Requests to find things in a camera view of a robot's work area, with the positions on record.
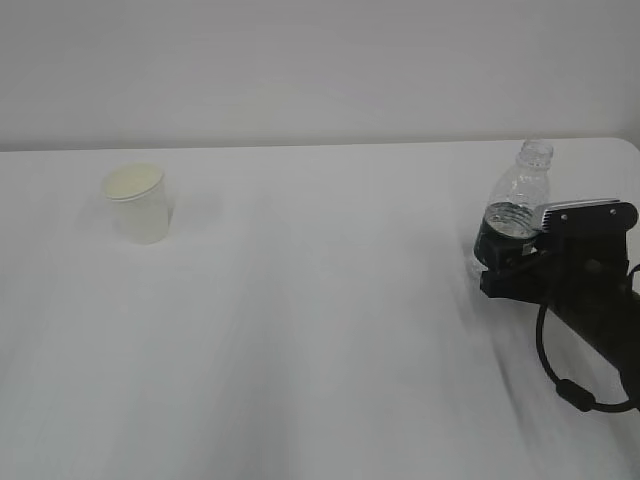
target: water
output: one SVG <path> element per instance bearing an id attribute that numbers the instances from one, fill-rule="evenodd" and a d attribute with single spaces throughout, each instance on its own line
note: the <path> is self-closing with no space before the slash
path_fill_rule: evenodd
<path id="1" fill-rule="evenodd" d="M 526 240 L 533 238 L 537 232 L 531 228 L 530 222 L 533 212 L 527 207 L 521 207 L 510 202 L 499 202 L 489 205 L 484 212 L 484 220 L 500 235 Z M 469 275 L 477 282 L 487 267 L 471 252 L 467 261 Z"/>
<path id="2" fill-rule="evenodd" d="M 536 236 L 531 227 L 533 212 L 509 202 L 489 205 L 484 212 L 484 219 L 496 232 L 511 238 L 527 239 Z"/>

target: clear plastic bottle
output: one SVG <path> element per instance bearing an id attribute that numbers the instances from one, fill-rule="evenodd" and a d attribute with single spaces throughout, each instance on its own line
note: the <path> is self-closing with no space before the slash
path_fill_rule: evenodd
<path id="1" fill-rule="evenodd" d="M 531 228 L 533 210 L 549 202 L 549 177 L 553 147 L 543 140 L 527 140 L 523 143 L 516 163 L 496 183 L 484 222 L 496 233 L 505 237 L 526 240 L 536 231 Z M 474 279 L 479 278 L 485 265 L 472 252 L 469 270 Z"/>

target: white wall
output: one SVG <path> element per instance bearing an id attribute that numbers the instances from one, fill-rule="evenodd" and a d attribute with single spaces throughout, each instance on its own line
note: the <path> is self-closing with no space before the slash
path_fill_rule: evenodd
<path id="1" fill-rule="evenodd" d="M 640 141 L 638 0 L 4 0 L 0 149 Z"/>

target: paper cup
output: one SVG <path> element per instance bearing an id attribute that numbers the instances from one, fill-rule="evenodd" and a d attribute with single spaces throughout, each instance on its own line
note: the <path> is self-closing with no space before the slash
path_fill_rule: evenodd
<path id="1" fill-rule="evenodd" d="M 126 165 L 105 177 L 102 191 L 111 203 L 118 230 L 130 241 L 149 244 L 167 235 L 169 205 L 161 168 Z"/>

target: robotic arm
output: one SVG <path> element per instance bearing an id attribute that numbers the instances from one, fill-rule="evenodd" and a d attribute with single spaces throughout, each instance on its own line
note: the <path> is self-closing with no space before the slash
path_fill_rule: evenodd
<path id="1" fill-rule="evenodd" d="M 615 199 L 547 204 L 538 207 L 533 239 L 501 236 L 483 221 L 474 252 L 488 270 L 480 289 L 490 298 L 540 305 L 536 347 L 556 392 L 583 412 L 640 409 L 640 295 L 627 273 L 626 233 L 638 221 L 630 203 Z M 620 374 L 629 400 L 599 403 L 549 364 L 542 339 L 545 314 L 553 311 Z"/>

